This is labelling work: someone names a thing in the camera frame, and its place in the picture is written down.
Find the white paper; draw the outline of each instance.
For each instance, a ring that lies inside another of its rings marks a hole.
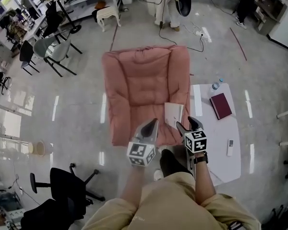
[[[164,103],[165,122],[171,127],[176,128],[176,122],[181,122],[183,105],[166,102]]]

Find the remote control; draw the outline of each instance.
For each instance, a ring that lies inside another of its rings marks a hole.
[[[234,140],[229,139],[228,144],[227,144],[227,156],[230,157],[232,156],[234,150]]]

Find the gray chair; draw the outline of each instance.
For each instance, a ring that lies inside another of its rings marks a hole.
[[[80,54],[82,54],[82,52],[77,49],[72,43],[70,39],[67,39],[64,42],[61,42],[59,45],[57,45],[54,48],[54,51],[52,52],[51,56],[47,56],[46,52],[49,48],[49,46],[56,40],[55,36],[49,37],[49,38],[43,38],[43,39],[39,39],[37,40],[37,42],[34,44],[33,46],[33,51],[36,55],[38,55],[39,57],[43,58],[44,61],[46,63],[48,63],[51,68],[60,76],[62,77],[62,75],[53,67],[54,63],[56,63],[57,65],[59,65],[60,67],[62,67],[63,69],[67,70],[68,72],[70,72],[73,75],[77,75],[76,73],[74,73],[73,71],[67,69],[65,66],[63,66],[62,64],[60,64],[60,62],[62,60],[65,59],[65,57],[67,56],[67,52],[69,50],[69,47],[72,46],[75,50],[77,50]]]

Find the wristwatch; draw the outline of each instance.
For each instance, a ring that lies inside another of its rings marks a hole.
[[[200,162],[206,162],[208,163],[208,156],[207,152],[203,151],[202,152],[204,155],[199,157],[199,158],[194,158],[194,164],[200,163]]]

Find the white stool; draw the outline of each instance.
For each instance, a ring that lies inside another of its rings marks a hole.
[[[117,8],[110,6],[97,11],[97,23],[102,28],[102,32],[105,31],[105,23],[102,19],[109,18],[110,16],[115,16],[117,25],[120,26],[119,10]]]

